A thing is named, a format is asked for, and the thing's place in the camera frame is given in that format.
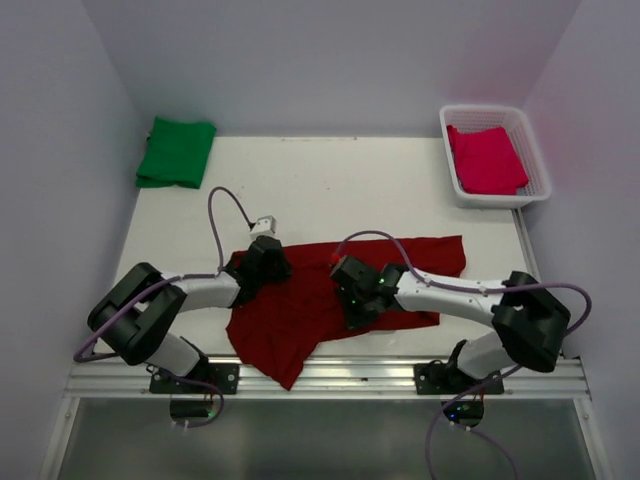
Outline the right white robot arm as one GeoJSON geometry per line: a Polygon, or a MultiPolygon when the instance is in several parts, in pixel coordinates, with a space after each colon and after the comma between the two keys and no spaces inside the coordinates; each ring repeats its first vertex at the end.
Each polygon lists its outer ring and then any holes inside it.
{"type": "Polygon", "coordinates": [[[344,256],[330,278],[350,330],[374,326],[389,312],[437,313],[489,328],[463,339],[446,362],[418,369],[437,393],[464,393],[505,368],[550,373],[570,321],[568,309],[531,275],[514,271],[505,281],[470,281],[387,264],[376,269],[344,256]]]}

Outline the dark red t shirt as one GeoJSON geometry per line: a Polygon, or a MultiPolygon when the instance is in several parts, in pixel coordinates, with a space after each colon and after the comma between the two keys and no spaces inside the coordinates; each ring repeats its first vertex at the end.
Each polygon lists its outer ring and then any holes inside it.
{"type": "MultiPolygon", "coordinates": [[[[401,238],[413,265],[436,275],[459,277],[466,267],[462,236],[401,238]]],[[[373,326],[349,331],[330,280],[330,258],[338,242],[288,246],[286,259],[292,276],[283,283],[262,287],[254,300],[234,307],[227,336],[240,360],[290,390],[305,360],[322,342],[341,340],[371,331],[414,330],[438,326],[437,313],[388,312],[373,326]]],[[[403,264],[389,240],[351,240],[343,250],[376,269],[403,264]]]]}

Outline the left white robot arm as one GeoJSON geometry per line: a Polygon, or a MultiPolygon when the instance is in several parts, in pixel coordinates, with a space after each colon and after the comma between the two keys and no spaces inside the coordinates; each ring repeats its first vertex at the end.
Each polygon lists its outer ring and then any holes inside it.
{"type": "Polygon", "coordinates": [[[281,242],[264,235],[216,273],[171,276],[141,262],[93,308],[87,324],[125,363],[154,367],[193,393],[212,385],[214,377],[204,353],[169,332],[176,317],[239,308],[255,300],[262,287],[283,282],[291,273],[281,242]]]}

